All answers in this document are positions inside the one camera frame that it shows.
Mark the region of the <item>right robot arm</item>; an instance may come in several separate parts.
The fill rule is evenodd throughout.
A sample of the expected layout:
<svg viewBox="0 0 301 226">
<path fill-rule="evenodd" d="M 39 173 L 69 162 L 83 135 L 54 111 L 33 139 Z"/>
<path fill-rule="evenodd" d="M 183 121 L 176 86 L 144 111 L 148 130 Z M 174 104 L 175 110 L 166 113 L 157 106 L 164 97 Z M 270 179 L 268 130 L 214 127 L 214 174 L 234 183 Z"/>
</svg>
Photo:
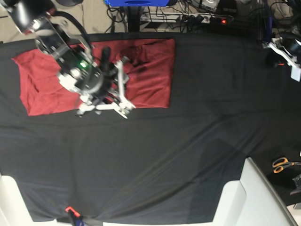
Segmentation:
<svg viewBox="0 0 301 226">
<path fill-rule="evenodd" d="M 127 118 L 135 108 L 125 95 L 129 80 L 124 64 L 129 58 L 110 61 L 111 49 L 104 47 L 99 63 L 84 27 L 67 12 L 58 11 L 50 0 L 2 0 L 0 6 L 22 34 L 34 33 L 35 44 L 60 66 L 57 78 L 69 92 L 79 94 L 77 115 L 114 110 Z"/>
</svg>

